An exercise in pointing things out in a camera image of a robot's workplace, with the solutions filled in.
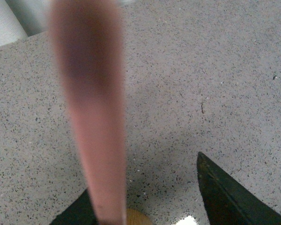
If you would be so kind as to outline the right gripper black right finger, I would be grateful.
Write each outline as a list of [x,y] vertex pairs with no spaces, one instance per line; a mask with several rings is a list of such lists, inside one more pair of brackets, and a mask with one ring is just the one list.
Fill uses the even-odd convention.
[[204,153],[197,156],[200,193],[211,225],[281,225],[281,215],[260,201]]

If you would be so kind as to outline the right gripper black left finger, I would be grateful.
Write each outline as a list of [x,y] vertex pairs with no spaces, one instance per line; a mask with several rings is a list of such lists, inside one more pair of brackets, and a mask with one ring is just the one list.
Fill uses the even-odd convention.
[[51,225],[97,225],[88,191],[85,190],[69,207],[57,215]]

